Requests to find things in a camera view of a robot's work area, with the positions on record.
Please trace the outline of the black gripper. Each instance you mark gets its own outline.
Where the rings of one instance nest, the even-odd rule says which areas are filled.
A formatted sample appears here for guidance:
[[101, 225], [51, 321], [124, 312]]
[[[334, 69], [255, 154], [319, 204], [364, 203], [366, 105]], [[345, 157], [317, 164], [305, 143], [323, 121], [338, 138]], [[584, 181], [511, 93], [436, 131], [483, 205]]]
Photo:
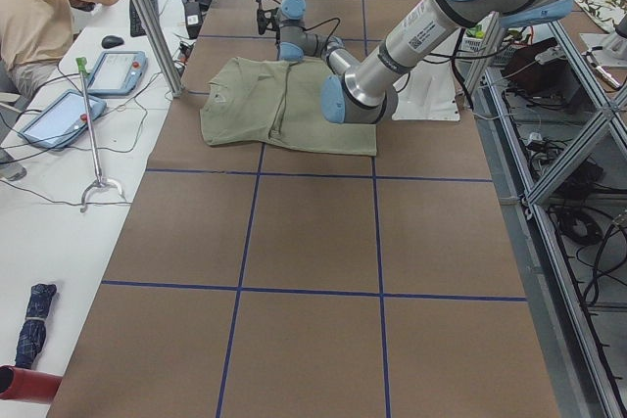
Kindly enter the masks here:
[[280, 8], [263, 9], [264, 0], [256, 0], [256, 2], [259, 7], [256, 11], [258, 34], [264, 35], [267, 29], [280, 29]]

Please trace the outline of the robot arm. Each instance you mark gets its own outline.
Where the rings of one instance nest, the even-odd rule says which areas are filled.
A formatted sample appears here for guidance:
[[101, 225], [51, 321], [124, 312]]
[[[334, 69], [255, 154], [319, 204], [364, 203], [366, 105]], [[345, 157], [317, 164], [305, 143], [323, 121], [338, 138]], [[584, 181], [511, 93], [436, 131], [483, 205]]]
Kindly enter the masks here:
[[503, 27], [548, 23], [568, 15], [573, 0], [421, 0], [363, 62], [334, 36], [309, 34], [304, 0], [283, 0], [258, 9], [258, 31], [276, 33], [279, 57], [300, 61], [321, 57], [332, 70], [321, 88], [320, 106], [333, 123], [376, 124], [397, 109], [395, 83], [459, 28], [471, 28], [490, 13]]

